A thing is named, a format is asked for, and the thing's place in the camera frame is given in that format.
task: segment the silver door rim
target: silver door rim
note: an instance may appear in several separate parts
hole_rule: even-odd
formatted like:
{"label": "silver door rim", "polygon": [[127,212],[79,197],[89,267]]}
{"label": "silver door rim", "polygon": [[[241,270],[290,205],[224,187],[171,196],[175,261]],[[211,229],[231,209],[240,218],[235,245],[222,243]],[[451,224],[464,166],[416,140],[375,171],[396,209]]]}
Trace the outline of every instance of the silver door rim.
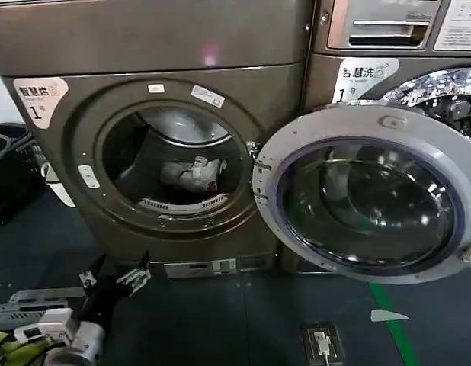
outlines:
{"label": "silver door rim", "polygon": [[[404,121],[404,125],[396,129],[377,123],[383,118],[398,118]],[[351,138],[400,146],[400,151],[409,151],[434,167],[434,171],[454,188],[457,200],[463,206],[460,208],[463,232],[457,239],[457,251],[471,243],[471,140],[410,108],[375,101],[337,104],[302,116],[278,131],[264,146],[254,169],[253,191],[261,215],[278,238],[309,262],[365,281],[411,284],[433,281],[464,269],[466,264],[452,254],[434,267],[413,274],[376,276],[354,273],[348,266],[303,246],[297,236],[281,223],[276,187],[286,167],[301,156],[298,152],[313,150],[318,142]]]}

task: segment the yellow-green object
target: yellow-green object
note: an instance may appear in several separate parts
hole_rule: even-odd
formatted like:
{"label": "yellow-green object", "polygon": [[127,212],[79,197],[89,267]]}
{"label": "yellow-green object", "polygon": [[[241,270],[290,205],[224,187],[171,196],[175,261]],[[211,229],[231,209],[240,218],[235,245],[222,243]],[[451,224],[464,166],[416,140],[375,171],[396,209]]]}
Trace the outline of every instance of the yellow-green object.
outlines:
{"label": "yellow-green object", "polygon": [[[7,336],[0,332],[0,341]],[[6,342],[0,346],[0,365],[1,366],[24,366],[35,355],[41,353],[47,346],[47,341],[30,343],[22,345],[17,341]],[[38,358],[33,366],[40,366],[43,358]]]}

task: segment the white wall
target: white wall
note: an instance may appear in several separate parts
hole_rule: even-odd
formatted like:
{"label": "white wall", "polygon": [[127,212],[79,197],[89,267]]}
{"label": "white wall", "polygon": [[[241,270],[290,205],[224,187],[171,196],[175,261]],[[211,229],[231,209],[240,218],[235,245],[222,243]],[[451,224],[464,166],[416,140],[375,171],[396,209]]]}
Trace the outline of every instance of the white wall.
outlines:
{"label": "white wall", "polygon": [[1,122],[23,122],[23,120],[0,79],[0,123]]}

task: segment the white cable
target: white cable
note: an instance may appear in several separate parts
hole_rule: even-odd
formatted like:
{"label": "white cable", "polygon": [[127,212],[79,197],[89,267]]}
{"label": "white cable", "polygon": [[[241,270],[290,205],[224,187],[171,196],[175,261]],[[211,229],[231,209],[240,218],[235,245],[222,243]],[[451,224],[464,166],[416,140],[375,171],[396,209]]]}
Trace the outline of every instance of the white cable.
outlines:
{"label": "white cable", "polygon": [[315,332],[313,336],[317,343],[319,355],[325,360],[325,366],[330,366],[328,362],[328,357],[330,356],[330,337],[326,336],[324,332]]}

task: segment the open washer door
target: open washer door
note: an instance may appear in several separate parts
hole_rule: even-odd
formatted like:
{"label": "open washer door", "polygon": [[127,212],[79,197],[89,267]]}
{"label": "open washer door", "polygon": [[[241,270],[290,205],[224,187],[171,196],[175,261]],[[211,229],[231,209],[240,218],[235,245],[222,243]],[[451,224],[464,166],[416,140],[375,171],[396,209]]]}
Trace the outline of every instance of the open washer door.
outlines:
{"label": "open washer door", "polygon": [[471,264],[471,138],[420,109],[302,116],[264,145],[252,184],[279,239],[330,271],[412,284]]}

